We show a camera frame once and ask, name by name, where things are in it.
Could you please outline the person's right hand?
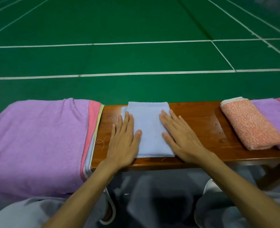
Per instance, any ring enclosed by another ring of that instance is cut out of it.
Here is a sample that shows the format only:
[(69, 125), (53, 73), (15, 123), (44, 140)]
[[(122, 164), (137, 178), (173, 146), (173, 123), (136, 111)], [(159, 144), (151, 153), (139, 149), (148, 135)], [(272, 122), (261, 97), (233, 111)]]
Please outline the person's right hand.
[[(171, 109), (169, 110), (168, 115), (171, 115), (174, 120), (180, 123), (178, 116), (176, 116)], [(179, 131), (169, 134), (178, 145), (177, 152), (173, 153), (186, 163), (194, 163), (203, 166), (205, 162), (209, 162), (216, 157), (214, 153), (210, 152), (202, 145), (196, 134), (184, 135), (180, 134)]]

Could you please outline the person's left hand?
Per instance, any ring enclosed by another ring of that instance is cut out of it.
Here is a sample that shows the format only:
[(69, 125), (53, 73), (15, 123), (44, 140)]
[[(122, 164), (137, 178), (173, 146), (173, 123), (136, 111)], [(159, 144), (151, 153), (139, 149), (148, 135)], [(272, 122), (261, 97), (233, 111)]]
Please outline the person's left hand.
[(134, 137), (134, 117), (129, 113), (129, 132), (127, 135), (122, 134), (123, 117), (118, 116), (116, 124), (116, 135), (112, 142), (110, 139), (107, 157), (104, 160), (106, 167), (113, 171), (118, 171), (130, 165), (138, 152), (133, 152), (132, 141)]

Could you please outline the light blue towel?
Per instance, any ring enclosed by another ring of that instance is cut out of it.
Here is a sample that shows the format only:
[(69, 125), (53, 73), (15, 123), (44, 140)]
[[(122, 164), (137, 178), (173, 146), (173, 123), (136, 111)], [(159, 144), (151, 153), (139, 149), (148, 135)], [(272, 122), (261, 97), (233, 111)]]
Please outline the light blue towel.
[(169, 114), (168, 102), (129, 102), (128, 106), (121, 108), (122, 120), (128, 111), (134, 117), (134, 133), (142, 131), (136, 158), (175, 157), (162, 138), (162, 133), (167, 132), (159, 119), (162, 110)]

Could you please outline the person's right forearm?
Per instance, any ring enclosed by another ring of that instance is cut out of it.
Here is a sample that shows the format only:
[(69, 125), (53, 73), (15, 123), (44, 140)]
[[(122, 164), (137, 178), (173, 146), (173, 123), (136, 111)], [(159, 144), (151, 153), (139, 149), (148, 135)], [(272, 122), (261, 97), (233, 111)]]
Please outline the person's right forearm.
[(230, 169), (214, 153), (204, 150), (197, 161), (252, 227), (280, 228), (280, 205), (276, 201)]

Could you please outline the person's left forearm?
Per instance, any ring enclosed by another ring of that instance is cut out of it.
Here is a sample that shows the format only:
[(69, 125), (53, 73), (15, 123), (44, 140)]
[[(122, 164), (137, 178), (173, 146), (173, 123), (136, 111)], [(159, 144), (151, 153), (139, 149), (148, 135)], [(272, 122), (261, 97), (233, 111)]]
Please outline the person's left forearm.
[(83, 228), (104, 189), (122, 165), (102, 161), (90, 178), (60, 207), (42, 228)]

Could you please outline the loose pale thread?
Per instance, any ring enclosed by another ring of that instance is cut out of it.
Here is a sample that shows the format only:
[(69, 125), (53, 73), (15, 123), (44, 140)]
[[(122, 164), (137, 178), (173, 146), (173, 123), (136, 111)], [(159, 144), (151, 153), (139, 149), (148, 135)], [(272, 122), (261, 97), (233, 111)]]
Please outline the loose pale thread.
[(100, 143), (102, 143), (103, 144), (103, 147), (102, 147), (102, 152), (103, 152), (103, 149), (104, 149), (104, 147), (105, 147), (105, 139), (106, 138), (111, 138), (110, 136), (107, 136), (107, 137), (105, 137), (103, 140), (101, 140), (101, 139), (97, 139), (97, 140), (95, 140), (95, 143), (97, 143), (97, 144), (100, 144)]

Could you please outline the large yellow towel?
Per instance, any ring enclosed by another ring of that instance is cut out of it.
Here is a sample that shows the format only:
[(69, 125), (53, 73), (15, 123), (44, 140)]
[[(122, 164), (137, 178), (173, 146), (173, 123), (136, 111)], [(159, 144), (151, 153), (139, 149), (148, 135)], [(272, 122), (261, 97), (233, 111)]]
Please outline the large yellow towel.
[(93, 154), (94, 154), (94, 149), (95, 149), (95, 144), (96, 144), (98, 128), (99, 128), (99, 124), (100, 124), (100, 120), (101, 120), (101, 116), (102, 116), (102, 112), (103, 112), (104, 106), (105, 105), (102, 104), (101, 107), (100, 107), (98, 118), (97, 118), (97, 123), (96, 123), (96, 128), (95, 128), (95, 132), (94, 132), (94, 136), (93, 136), (93, 141), (91, 143), (91, 156), (90, 156), (89, 168), (88, 168), (90, 173), (93, 172), (93, 170), (92, 170), (92, 158), (93, 158)]

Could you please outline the brown wooden bench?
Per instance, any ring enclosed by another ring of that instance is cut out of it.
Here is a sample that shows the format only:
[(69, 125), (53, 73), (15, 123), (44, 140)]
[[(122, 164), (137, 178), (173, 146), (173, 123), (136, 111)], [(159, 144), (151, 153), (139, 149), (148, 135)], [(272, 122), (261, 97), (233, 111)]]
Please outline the brown wooden bench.
[[(221, 101), (169, 103), (176, 115), (181, 115), (199, 140), (211, 152), (214, 152), (230, 167), (262, 165), (266, 175), (256, 181), (262, 190), (272, 190), (280, 185), (280, 150), (247, 150), (235, 134), (229, 121), (220, 109)], [(104, 106), (97, 139), (110, 136), (113, 120), (121, 114), (121, 108), (127, 105)], [(92, 158), (92, 170), (107, 156), (109, 138), (103, 144), (96, 144)], [(197, 165), (184, 163), (178, 157), (139, 158), (122, 171), (156, 171), (168, 169), (197, 168)]]

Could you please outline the large pink towel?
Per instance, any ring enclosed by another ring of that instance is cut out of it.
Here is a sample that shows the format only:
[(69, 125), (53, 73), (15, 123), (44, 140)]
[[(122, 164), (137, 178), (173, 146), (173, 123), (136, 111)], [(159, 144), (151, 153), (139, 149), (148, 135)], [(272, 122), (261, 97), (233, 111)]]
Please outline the large pink towel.
[(85, 160), (88, 154), (88, 150), (89, 150), (89, 146), (93, 137), (93, 134), (95, 132), (96, 129), (96, 124), (97, 124), (97, 119), (98, 119), (98, 115), (100, 112), (100, 107), (101, 107), (101, 103), (90, 100), (89, 101), (89, 108), (88, 108), (88, 113), (89, 113), (89, 119), (88, 119), (88, 129), (87, 129), (87, 134), (85, 137), (85, 145), (84, 145), (84, 149), (83, 149), (83, 153), (82, 153), (82, 157), (81, 157), (81, 167), (80, 167), (80, 175), (81, 175), (81, 179), (83, 181), (87, 180), (87, 177), (84, 174), (84, 165), (85, 165)]

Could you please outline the large pale blue towel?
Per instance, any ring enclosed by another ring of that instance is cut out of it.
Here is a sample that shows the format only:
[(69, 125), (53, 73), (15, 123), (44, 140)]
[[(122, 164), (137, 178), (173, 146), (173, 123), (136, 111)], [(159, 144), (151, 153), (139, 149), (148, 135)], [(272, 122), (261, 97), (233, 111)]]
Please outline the large pale blue towel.
[(94, 143), (94, 134), (92, 136), (91, 142), (89, 144), (89, 149), (87, 152), (87, 156), (85, 158), (85, 163), (84, 163), (84, 167), (83, 167), (83, 174), (85, 176), (86, 179), (89, 178), (89, 176), (91, 175), (91, 171), (90, 171), (90, 160), (91, 160), (91, 155), (92, 155), (92, 147), (93, 147), (93, 143)]

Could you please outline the grey trousers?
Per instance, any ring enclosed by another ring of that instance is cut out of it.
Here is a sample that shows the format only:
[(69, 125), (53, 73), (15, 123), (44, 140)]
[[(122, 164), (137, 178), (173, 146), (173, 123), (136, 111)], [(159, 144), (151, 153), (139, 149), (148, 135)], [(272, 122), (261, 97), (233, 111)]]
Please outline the grey trousers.
[[(185, 182), (177, 181), (180, 186), (172, 183), (161, 188), (153, 178), (141, 178), (127, 205), (130, 216), (146, 228), (172, 227), (187, 219), (194, 207), (194, 220), (199, 228), (254, 228), (212, 178), (195, 206), (191, 191), (183, 185)], [(280, 205), (280, 193), (263, 192)], [(0, 228), (42, 228), (69, 197), (33, 197), (11, 203), (0, 210)], [(96, 228), (107, 207), (103, 192), (83, 228)]]

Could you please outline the folded orange speckled towel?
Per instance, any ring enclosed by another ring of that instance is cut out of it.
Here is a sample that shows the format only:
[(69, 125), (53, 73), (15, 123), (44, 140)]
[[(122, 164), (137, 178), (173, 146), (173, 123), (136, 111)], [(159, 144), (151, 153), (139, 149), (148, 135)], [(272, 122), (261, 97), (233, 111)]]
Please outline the folded orange speckled towel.
[(280, 132), (251, 100), (243, 97), (223, 100), (220, 108), (248, 150), (264, 150), (280, 145)]

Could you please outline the white shoe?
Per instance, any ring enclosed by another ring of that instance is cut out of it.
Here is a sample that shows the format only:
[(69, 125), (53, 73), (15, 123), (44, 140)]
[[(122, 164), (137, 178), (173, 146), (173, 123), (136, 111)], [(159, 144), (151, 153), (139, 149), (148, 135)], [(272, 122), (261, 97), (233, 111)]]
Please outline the white shoe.
[(105, 194), (107, 202), (108, 202), (108, 207), (107, 207), (107, 212), (106, 212), (105, 217), (103, 219), (99, 220), (99, 222), (102, 225), (109, 225), (114, 221), (114, 219), (116, 217), (117, 209), (116, 209), (116, 205), (113, 200), (114, 197), (112, 194), (109, 194), (107, 188), (104, 189), (104, 194)]

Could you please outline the large purple towel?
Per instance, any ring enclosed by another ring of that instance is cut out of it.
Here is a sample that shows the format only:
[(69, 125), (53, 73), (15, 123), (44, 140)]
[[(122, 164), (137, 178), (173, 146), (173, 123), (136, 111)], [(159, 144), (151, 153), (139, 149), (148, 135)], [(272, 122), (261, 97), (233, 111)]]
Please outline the large purple towel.
[(0, 113), (0, 200), (63, 196), (82, 186), (89, 100), (26, 100)]

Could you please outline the folded purple towel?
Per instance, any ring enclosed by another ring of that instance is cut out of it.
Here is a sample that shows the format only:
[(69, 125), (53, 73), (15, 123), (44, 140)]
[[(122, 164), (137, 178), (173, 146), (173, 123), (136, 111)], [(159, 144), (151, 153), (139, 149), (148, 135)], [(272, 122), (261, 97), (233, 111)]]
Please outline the folded purple towel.
[(274, 98), (251, 100), (255, 107), (280, 132), (280, 101)]

